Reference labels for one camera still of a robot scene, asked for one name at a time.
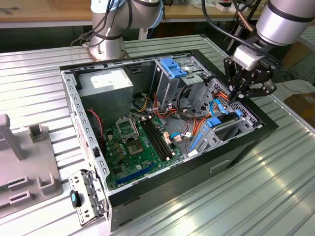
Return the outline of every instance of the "connector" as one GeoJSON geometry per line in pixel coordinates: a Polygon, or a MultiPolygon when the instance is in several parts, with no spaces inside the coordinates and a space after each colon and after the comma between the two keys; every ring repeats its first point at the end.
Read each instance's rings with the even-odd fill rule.
{"type": "Polygon", "coordinates": [[[163,136],[164,136],[164,138],[169,138],[169,133],[167,132],[167,131],[165,131],[164,133],[163,133],[163,136]]]}
{"type": "Polygon", "coordinates": [[[180,135],[176,135],[176,136],[173,138],[173,140],[174,140],[175,142],[177,142],[177,143],[183,141],[183,139],[182,139],[182,137],[181,137],[180,135]]]}

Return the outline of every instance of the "black cable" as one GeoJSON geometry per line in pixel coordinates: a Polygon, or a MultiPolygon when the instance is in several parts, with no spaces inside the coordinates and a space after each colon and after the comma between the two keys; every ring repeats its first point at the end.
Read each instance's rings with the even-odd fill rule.
{"type": "Polygon", "coordinates": [[[282,82],[282,85],[283,85],[286,89],[290,90],[291,92],[298,92],[298,93],[302,94],[300,91],[295,91],[295,90],[289,89],[287,86],[284,85],[284,81],[282,82]]]}
{"type": "Polygon", "coordinates": [[[254,13],[256,12],[259,4],[260,4],[261,0],[257,0],[254,4],[254,6],[251,9],[251,12],[249,13],[248,17],[247,17],[247,21],[250,21],[252,19],[252,16],[254,15],[254,13]]]}
{"type": "MultiPolygon", "coordinates": [[[[121,1],[121,0],[118,1],[118,4],[117,4],[117,6],[116,6],[115,13],[114,13],[113,20],[112,20],[112,24],[111,24],[110,28],[113,27],[114,20],[115,20],[115,18],[116,18],[116,13],[117,13],[117,11],[118,11],[118,7],[119,7],[119,4],[120,4],[120,1],[121,1]]],[[[107,18],[106,18],[105,21],[104,21],[103,28],[104,28],[105,25],[106,25],[106,21],[107,21],[107,18]]],[[[90,47],[98,46],[98,45],[100,45],[102,42],[104,42],[105,40],[106,40],[106,36],[105,36],[100,42],[98,42],[98,43],[96,43],[96,44],[94,44],[94,45],[89,45],[89,48],[90,48],[90,47]]]]}
{"type": "Polygon", "coordinates": [[[214,29],[216,29],[217,31],[229,36],[230,38],[234,39],[235,41],[247,46],[248,48],[252,49],[253,51],[259,53],[259,54],[262,54],[264,55],[266,58],[268,58],[269,60],[273,61],[277,67],[274,68],[274,69],[281,69],[283,68],[283,65],[282,63],[276,59],[274,56],[270,55],[269,53],[263,51],[262,49],[254,46],[253,44],[250,44],[249,42],[239,38],[239,37],[236,37],[235,35],[232,35],[230,34],[229,32],[226,32],[225,30],[221,29],[220,27],[216,26],[216,24],[214,24],[214,22],[210,19],[210,17],[208,16],[207,14],[207,10],[206,10],[206,3],[205,3],[205,0],[201,0],[201,6],[202,6],[202,12],[203,12],[203,15],[204,17],[206,18],[206,21],[208,22],[209,25],[211,25],[214,29]]]}
{"type": "MultiPolygon", "coordinates": [[[[234,23],[234,20],[235,20],[236,16],[237,16],[237,12],[235,12],[235,15],[234,15],[234,17],[233,17],[232,23],[234,23]]],[[[233,31],[234,31],[234,29],[235,29],[235,27],[236,27],[237,25],[238,25],[238,18],[237,18],[237,20],[236,20],[236,22],[235,22],[235,24],[234,24],[232,30],[230,31],[230,33],[233,33],[233,31]]],[[[222,41],[222,43],[220,44],[220,46],[223,46],[223,43],[227,40],[227,38],[228,38],[228,36],[224,38],[224,40],[222,41]]]]}
{"type": "Polygon", "coordinates": [[[96,33],[99,33],[99,32],[102,31],[102,30],[105,28],[106,21],[107,21],[107,16],[108,16],[108,13],[110,12],[110,10],[111,10],[113,4],[114,4],[114,0],[113,0],[113,1],[112,1],[112,0],[109,0],[109,1],[108,1],[108,4],[107,4],[107,7],[106,7],[106,14],[103,16],[103,18],[102,18],[102,19],[98,22],[98,24],[97,24],[95,27],[93,27],[90,31],[88,31],[87,33],[83,33],[83,34],[82,34],[81,36],[79,36],[76,40],[72,41],[72,42],[71,42],[71,46],[72,46],[76,41],[78,41],[78,40],[80,40],[80,43],[79,43],[79,44],[81,45],[82,40],[88,41],[88,40],[90,40],[96,33]],[[100,24],[103,23],[103,22],[104,22],[103,26],[102,26],[97,32],[94,32],[94,30],[96,30],[96,29],[100,26],[100,24]]]}

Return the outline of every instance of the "red wire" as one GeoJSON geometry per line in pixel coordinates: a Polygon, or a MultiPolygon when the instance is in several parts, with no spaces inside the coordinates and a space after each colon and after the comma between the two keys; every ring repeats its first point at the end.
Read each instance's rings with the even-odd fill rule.
{"type": "Polygon", "coordinates": [[[94,111],[92,111],[90,109],[87,109],[87,110],[89,112],[91,112],[96,117],[96,119],[98,120],[98,124],[99,124],[99,127],[100,127],[100,133],[101,133],[101,137],[100,137],[101,145],[100,145],[100,147],[103,148],[103,127],[102,127],[102,123],[101,123],[102,121],[101,121],[101,119],[98,117],[98,115],[94,111]]]}

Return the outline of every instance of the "metal table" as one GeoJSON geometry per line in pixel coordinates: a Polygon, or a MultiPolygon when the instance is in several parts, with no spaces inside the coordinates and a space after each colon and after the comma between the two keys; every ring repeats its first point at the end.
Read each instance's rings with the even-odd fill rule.
{"type": "MultiPolygon", "coordinates": [[[[199,35],[126,42],[130,56],[199,49],[223,70],[222,52],[199,35]]],[[[103,219],[81,229],[67,177],[86,167],[58,67],[89,62],[80,47],[0,54],[0,109],[14,132],[49,127],[64,192],[0,219],[1,235],[109,235],[103,219]]],[[[165,203],[113,235],[313,235],[314,129],[272,96],[257,98],[280,128],[239,165],[165,203]]]]}

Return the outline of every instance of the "metal bracket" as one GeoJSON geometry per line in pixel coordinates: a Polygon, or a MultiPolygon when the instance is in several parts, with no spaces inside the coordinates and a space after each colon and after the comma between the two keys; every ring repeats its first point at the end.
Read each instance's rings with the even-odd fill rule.
{"type": "Polygon", "coordinates": [[[77,214],[80,225],[84,226],[108,212],[108,204],[104,190],[96,177],[95,171],[80,170],[69,177],[69,184],[72,192],[79,196],[80,206],[77,214]]]}

